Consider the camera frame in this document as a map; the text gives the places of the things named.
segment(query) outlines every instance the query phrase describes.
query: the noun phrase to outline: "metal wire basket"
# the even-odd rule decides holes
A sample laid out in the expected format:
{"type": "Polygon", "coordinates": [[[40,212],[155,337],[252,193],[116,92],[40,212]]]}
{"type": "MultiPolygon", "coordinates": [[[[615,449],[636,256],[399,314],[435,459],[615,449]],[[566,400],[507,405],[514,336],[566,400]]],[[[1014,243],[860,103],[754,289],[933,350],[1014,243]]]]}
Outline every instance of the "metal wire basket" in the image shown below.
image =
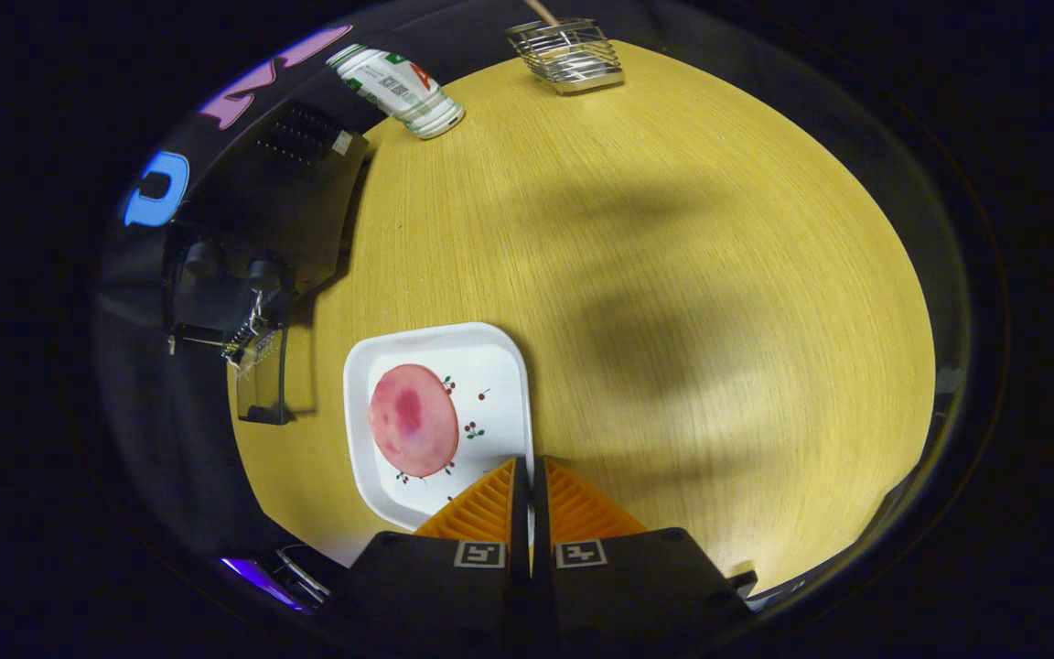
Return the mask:
{"type": "Polygon", "coordinates": [[[560,94],[624,82],[611,43],[590,18],[560,18],[511,26],[507,40],[540,79],[560,94]]]}

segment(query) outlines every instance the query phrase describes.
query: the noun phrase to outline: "square plate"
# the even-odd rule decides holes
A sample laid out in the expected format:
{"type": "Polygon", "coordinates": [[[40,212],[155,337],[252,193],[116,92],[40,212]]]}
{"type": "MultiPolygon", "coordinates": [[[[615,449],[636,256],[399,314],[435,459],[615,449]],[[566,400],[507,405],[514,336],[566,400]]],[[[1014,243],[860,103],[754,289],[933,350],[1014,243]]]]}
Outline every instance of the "square plate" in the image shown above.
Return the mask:
{"type": "Polygon", "coordinates": [[[344,423],[360,497],[373,512],[406,529],[417,529],[452,497],[520,454],[527,456],[527,476],[534,482],[527,366],[510,336],[493,325],[427,327],[352,346],[344,362],[344,423]],[[372,389],[402,364],[433,371],[450,389],[457,412],[452,466],[424,479],[403,476],[389,464],[369,427],[372,389]]]}

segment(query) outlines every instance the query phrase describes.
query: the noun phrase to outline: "purple light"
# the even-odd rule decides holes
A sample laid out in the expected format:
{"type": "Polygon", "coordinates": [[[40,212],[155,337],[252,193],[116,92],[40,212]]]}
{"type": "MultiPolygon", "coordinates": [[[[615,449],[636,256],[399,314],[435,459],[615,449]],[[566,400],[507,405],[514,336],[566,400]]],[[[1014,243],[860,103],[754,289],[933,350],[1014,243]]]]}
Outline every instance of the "purple light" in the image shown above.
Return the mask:
{"type": "Polygon", "coordinates": [[[221,559],[221,562],[226,563],[226,566],[230,567],[231,570],[237,573],[239,577],[251,581],[252,584],[255,584],[260,589],[264,589],[265,593],[268,593],[272,597],[275,597],[275,599],[281,601],[281,603],[298,610],[298,613],[308,614],[309,616],[311,615],[310,608],[298,603],[295,598],[288,595],[288,593],[285,593],[284,589],[280,589],[279,585],[275,583],[275,580],[271,579],[271,575],[268,575],[267,570],[259,567],[259,564],[255,563],[254,560],[221,559]]]}

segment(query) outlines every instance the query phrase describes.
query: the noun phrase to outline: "table surface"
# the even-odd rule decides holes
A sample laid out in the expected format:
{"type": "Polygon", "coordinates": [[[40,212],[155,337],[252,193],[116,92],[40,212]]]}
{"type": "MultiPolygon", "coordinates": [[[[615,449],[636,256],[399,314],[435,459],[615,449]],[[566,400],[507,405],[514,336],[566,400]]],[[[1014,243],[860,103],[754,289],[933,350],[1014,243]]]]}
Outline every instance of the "table surface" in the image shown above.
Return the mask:
{"type": "Polygon", "coordinates": [[[448,84],[468,112],[450,133],[369,131],[347,274],[290,330],[297,418],[234,421],[260,505],[301,541],[350,564],[396,529],[352,479],[344,358],[453,323],[522,349],[536,453],[727,575],[756,568],[756,593],[855,541],[915,466],[933,335],[890,221],[761,101],[616,46],[623,86],[557,96],[511,59],[448,84]]]}

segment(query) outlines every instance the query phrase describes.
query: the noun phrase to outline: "can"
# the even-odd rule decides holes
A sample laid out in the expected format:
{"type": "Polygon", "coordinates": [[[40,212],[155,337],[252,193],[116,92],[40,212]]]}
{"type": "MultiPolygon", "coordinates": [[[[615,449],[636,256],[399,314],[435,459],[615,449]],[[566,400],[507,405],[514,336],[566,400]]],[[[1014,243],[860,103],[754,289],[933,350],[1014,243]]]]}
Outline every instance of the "can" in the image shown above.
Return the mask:
{"type": "Polygon", "coordinates": [[[327,63],[352,91],[422,139],[442,135],[466,116],[430,74],[396,53],[352,43],[327,63]]]}

